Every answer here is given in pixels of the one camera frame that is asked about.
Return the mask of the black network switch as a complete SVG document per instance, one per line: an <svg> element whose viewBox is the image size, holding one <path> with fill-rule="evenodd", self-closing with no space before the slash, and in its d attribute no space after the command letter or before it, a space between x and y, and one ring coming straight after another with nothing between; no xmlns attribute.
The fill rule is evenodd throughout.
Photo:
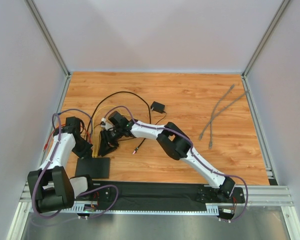
<svg viewBox="0 0 300 240"><path fill-rule="evenodd" d="M89 175L92 179L108 179L110 177L109 157L87 157L77 160L75 176Z"/></svg>

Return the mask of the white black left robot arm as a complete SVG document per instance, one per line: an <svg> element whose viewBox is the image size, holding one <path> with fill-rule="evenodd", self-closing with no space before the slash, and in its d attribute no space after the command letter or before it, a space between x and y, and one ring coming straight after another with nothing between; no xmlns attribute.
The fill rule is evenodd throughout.
<svg viewBox="0 0 300 240"><path fill-rule="evenodd" d="M40 217L71 208L76 197L89 189L88 175L69 178L65 170L71 153L78 158L92 156L92 144L81 137L83 127L80 118L66 118L65 125L53 132L53 144L45 161L27 176L32 209Z"/></svg>

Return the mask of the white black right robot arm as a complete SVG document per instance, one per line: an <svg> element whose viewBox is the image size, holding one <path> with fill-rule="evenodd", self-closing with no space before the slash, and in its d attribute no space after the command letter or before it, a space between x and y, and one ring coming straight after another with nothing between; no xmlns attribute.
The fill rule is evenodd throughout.
<svg viewBox="0 0 300 240"><path fill-rule="evenodd" d="M206 161L194 148L188 136L174 123L148 124L135 119L128 120L118 111L114 111L108 118L102 118L101 126L103 130L100 132L98 156L104 157L115 151L122 137L155 140L170 158L189 164L202 175L212 188L218 190L220 198L229 199L232 196L235 181Z"/></svg>

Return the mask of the black power adapter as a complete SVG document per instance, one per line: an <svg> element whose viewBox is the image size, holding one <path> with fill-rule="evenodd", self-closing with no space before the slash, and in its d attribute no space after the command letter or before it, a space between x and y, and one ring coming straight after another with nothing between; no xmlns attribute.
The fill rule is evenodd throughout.
<svg viewBox="0 0 300 240"><path fill-rule="evenodd" d="M157 101L153 101L150 106L150 110L162 114L165 112L165 105Z"/></svg>

